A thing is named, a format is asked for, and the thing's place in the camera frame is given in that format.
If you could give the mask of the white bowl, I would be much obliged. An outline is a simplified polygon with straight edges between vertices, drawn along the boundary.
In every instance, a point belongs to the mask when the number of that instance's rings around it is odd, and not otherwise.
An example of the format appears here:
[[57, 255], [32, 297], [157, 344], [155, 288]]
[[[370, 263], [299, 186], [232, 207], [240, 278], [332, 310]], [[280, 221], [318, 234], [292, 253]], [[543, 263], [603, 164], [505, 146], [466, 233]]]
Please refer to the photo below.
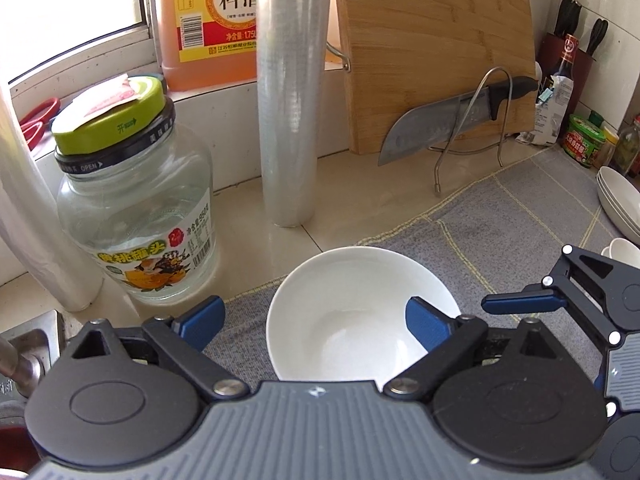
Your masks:
[[406, 324], [414, 296], [450, 318], [460, 313], [435, 274], [398, 252], [352, 246], [308, 259], [271, 300], [266, 341], [274, 371], [293, 382], [383, 387], [425, 356]]
[[611, 243], [602, 249], [601, 255], [640, 268], [640, 249], [626, 238], [616, 237], [611, 240]]

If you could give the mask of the white plate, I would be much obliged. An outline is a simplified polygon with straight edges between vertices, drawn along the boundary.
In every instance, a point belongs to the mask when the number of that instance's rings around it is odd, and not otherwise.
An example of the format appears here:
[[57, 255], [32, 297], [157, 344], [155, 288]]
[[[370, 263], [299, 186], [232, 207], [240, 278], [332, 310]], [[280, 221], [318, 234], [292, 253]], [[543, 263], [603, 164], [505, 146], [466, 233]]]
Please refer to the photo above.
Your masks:
[[602, 166], [597, 173], [597, 192], [608, 218], [627, 240], [640, 244], [639, 191], [614, 169]]

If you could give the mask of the chrome faucet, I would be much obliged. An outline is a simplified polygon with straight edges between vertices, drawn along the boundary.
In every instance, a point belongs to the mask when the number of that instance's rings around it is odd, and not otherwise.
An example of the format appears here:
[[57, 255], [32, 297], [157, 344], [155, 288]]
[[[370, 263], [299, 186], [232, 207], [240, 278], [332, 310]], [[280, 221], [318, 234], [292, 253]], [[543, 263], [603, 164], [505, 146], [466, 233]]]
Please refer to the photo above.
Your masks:
[[64, 322], [55, 310], [2, 333], [1, 401], [28, 398], [64, 347]]

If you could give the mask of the grey blue checked cloth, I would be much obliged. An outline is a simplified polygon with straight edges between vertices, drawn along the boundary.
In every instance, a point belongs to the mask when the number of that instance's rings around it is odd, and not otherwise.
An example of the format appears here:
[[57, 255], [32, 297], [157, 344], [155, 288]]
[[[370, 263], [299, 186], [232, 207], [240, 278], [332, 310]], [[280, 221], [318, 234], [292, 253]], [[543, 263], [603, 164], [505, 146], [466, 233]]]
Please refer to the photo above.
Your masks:
[[[625, 238], [603, 210], [596, 174], [548, 148], [501, 169], [359, 246], [404, 255], [448, 288], [459, 314], [482, 316], [489, 294], [539, 282], [564, 245], [600, 254]], [[250, 385], [279, 379], [266, 341], [271, 300], [286, 278], [232, 299], [209, 359]]]

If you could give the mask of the red basin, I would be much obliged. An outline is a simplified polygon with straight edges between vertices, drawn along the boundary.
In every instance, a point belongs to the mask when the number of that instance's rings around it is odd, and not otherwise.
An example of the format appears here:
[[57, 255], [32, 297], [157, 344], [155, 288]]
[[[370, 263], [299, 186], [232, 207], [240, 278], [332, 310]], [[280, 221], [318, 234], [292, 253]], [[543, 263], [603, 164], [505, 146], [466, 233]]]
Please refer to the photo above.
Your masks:
[[0, 430], [0, 466], [29, 472], [40, 462], [40, 456], [26, 428], [6, 426]]

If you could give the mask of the clear oil bottle red cap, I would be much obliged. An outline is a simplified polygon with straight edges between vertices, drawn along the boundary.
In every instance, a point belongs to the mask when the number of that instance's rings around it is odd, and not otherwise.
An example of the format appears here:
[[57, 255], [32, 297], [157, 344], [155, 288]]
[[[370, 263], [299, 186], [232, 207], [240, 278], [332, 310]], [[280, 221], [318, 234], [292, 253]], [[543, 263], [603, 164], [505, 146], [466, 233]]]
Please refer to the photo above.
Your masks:
[[611, 160], [611, 167], [623, 176], [628, 174], [639, 154], [639, 127], [639, 116], [636, 116], [632, 124], [620, 130], [618, 135], [620, 138]]

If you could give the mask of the green lid sauce jar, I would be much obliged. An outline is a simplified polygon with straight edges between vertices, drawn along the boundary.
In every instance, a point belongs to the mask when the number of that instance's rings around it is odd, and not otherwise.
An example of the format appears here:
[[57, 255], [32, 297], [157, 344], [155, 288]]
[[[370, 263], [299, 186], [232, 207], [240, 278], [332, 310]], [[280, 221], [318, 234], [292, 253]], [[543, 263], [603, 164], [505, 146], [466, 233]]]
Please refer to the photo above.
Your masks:
[[570, 115], [562, 148], [575, 162], [590, 168], [604, 141], [604, 133], [589, 120], [575, 114]]

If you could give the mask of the yellow lid spice jar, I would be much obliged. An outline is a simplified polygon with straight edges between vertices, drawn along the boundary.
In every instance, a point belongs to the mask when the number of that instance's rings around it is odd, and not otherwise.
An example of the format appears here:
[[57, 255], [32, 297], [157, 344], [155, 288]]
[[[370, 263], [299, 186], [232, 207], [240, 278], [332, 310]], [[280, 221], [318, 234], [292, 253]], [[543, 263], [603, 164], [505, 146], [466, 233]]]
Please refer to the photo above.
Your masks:
[[611, 161], [615, 152], [617, 142], [620, 140], [617, 133], [611, 128], [608, 128], [607, 125], [602, 126], [601, 132], [604, 135], [604, 142], [602, 143], [597, 157], [593, 162], [594, 168], [608, 166], [608, 163]]

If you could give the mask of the white seasoning bag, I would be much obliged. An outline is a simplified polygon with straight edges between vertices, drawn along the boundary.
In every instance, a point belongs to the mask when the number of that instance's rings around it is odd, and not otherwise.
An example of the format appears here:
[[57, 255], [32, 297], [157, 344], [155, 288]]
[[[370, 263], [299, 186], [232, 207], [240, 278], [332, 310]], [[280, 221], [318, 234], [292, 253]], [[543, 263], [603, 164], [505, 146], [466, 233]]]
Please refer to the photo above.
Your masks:
[[533, 130], [519, 133], [515, 140], [537, 146], [555, 144], [573, 90], [572, 78], [562, 75], [548, 77], [537, 96]]

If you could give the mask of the glass jar green lid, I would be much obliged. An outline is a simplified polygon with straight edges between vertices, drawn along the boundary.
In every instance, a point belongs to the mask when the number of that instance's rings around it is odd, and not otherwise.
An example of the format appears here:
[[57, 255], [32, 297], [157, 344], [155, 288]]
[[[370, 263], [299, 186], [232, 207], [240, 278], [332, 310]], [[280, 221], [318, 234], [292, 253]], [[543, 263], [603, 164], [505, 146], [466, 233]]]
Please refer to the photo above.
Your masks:
[[182, 301], [215, 266], [213, 159], [157, 75], [122, 74], [53, 119], [63, 231], [128, 294]]

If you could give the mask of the dark red knife block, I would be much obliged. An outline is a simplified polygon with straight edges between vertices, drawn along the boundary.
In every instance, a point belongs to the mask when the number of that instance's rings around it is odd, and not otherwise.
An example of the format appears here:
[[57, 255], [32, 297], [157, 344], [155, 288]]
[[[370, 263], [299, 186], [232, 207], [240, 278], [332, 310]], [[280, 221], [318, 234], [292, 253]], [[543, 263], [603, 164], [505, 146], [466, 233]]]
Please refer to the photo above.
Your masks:
[[561, 0], [553, 32], [548, 32], [544, 37], [538, 51], [537, 62], [542, 70], [542, 80], [556, 74], [562, 67], [565, 68], [564, 75], [572, 78], [573, 93], [565, 116], [576, 110], [593, 66], [594, 52], [608, 32], [608, 21], [597, 18], [591, 27], [587, 47], [579, 47], [576, 32], [580, 12], [582, 5], [577, 0]]

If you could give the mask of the dark soy sauce bottle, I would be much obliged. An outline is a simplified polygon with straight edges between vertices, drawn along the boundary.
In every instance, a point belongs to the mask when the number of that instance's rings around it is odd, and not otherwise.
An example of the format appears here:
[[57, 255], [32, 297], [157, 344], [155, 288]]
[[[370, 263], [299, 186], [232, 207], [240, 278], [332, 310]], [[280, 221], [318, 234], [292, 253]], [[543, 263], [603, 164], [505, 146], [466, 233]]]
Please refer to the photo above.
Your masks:
[[565, 36], [559, 65], [551, 76], [552, 96], [549, 99], [549, 110], [553, 125], [557, 129], [562, 124], [574, 90], [574, 64], [578, 44], [579, 40], [575, 36]]

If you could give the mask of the bamboo cutting board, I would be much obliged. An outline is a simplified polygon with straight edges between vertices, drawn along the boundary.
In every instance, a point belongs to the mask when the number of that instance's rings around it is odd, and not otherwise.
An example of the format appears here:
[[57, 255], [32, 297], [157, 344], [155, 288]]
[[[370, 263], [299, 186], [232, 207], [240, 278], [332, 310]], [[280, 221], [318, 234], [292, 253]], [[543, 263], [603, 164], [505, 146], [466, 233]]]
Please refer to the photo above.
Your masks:
[[407, 110], [534, 76], [529, 0], [336, 0], [349, 148], [376, 154]]

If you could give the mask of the orange cooking wine bottle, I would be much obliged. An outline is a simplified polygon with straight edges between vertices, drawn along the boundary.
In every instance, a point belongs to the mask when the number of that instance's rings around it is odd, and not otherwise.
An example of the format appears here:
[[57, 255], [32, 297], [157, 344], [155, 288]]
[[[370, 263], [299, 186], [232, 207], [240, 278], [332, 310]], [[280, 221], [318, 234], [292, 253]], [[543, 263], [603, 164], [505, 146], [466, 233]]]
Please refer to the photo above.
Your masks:
[[173, 92], [256, 78], [257, 0], [155, 0], [160, 66]]

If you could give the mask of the tall cling film roll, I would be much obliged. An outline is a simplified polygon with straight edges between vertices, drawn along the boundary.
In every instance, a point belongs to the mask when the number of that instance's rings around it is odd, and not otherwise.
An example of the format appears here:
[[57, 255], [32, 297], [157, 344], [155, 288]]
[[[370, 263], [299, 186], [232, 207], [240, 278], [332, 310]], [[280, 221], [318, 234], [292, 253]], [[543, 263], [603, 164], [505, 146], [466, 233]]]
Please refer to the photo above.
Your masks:
[[314, 213], [321, 83], [330, 0], [257, 0], [262, 196], [277, 226]]

